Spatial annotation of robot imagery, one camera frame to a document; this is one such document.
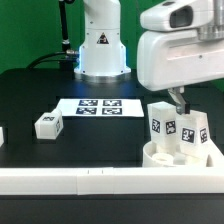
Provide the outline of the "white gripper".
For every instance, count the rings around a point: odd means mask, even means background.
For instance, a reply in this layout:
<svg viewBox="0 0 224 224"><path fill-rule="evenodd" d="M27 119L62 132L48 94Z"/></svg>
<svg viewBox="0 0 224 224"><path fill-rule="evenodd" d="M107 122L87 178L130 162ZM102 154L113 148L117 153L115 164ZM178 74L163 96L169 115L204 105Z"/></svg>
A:
<svg viewBox="0 0 224 224"><path fill-rule="evenodd" d="M190 113L189 84L224 77L224 40L200 41L197 31L146 31L137 50L137 77L151 91L168 89L179 115Z"/></svg>

